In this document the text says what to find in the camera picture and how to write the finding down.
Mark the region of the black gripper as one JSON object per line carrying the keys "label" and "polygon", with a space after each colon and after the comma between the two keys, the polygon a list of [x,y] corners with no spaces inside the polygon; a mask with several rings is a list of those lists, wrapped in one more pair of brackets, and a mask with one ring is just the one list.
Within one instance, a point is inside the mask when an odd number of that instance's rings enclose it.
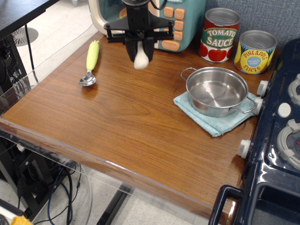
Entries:
{"label": "black gripper", "polygon": [[137,55],[137,44],[143,42],[143,49],[149,61],[154,54],[154,42],[173,39],[173,20],[153,15],[148,0],[124,0],[127,15],[119,20],[106,23],[108,42],[123,42],[132,62]]}

